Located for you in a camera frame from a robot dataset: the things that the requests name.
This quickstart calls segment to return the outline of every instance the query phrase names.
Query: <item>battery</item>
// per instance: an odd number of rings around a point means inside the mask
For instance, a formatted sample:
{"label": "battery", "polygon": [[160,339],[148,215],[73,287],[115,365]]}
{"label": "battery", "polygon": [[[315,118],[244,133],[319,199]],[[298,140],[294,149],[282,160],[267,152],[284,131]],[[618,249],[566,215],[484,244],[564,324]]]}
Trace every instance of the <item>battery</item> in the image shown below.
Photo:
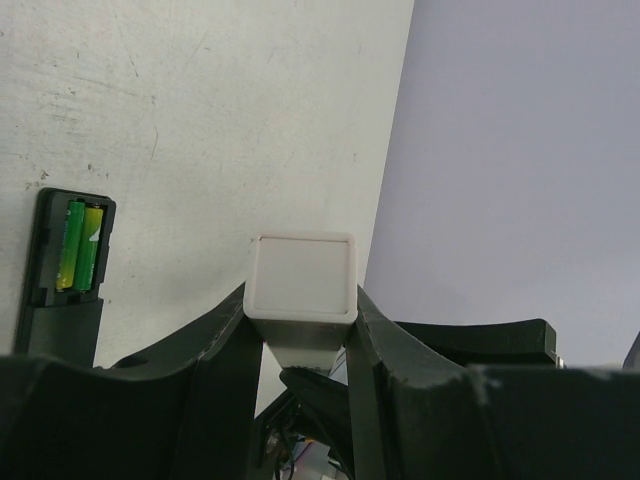
{"label": "battery", "polygon": [[73,285],[80,234],[84,220],[85,205],[83,202],[70,201],[67,206],[67,218],[64,222],[64,235],[62,237],[62,251],[60,263],[56,275],[56,289],[64,290]]}
{"label": "battery", "polygon": [[76,262],[76,272],[73,279],[74,290],[91,290],[103,213],[100,207],[94,205],[88,206],[84,210],[78,261]]}

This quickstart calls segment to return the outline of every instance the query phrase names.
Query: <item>white wall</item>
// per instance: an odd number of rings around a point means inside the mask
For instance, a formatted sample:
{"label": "white wall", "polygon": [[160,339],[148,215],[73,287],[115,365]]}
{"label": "white wall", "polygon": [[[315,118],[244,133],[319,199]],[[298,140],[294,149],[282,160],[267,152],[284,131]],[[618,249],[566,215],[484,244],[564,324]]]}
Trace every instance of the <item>white wall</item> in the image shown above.
{"label": "white wall", "polygon": [[640,2],[416,2],[366,289],[395,319],[535,317],[570,364],[640,329]]}
{"label": "white wall", "polygon": [[100,365],[215,306],[265,227],[353,232],[363,280],[412,0],[4,3],[0,352],[42,186],[118,204]]}

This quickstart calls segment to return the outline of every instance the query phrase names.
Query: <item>black battery holder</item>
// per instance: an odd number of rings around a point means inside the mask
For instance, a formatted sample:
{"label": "black battery holder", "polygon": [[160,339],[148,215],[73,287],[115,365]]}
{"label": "black battery holder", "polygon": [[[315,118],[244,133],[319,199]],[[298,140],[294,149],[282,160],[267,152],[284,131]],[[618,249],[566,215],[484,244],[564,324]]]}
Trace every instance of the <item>black battery holder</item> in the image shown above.
{"label": "black battery holder", "polygon": [[[91,289],[56,290],[69,202],[97,205],[103,211]],[[116,204],[109,197],[44,188],[38,192],[25,272],[14,353],[48,355],[91,368],[95,356],[104,281]]]}

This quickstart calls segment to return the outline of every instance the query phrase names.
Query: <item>scratched white surface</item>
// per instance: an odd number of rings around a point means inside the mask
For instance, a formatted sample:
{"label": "scratched white surface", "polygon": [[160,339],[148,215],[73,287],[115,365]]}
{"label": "scratched white surface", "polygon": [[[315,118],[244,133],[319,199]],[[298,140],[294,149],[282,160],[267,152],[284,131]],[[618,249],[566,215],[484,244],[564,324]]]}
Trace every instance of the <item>scratched white surface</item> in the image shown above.
{"label": "scratched white surface", "polygon": [[263,227],[353,232],[363,280],[412,0],[3,3],[0,351],[43,186],[118,204],[99,365],[222,300]]}

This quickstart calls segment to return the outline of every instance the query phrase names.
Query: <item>white plastic part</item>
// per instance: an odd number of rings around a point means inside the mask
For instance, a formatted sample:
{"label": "white plastic part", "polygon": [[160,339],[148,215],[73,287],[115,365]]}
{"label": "white plastic part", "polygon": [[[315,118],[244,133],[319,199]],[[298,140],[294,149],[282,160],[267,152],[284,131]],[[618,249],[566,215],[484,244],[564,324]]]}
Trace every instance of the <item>white plastic part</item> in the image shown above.
{"label": "white plastic part", "polygon": [[353,236],[279,232],[254,244],[245,314],[283,368],[330,370],[358,315]]}

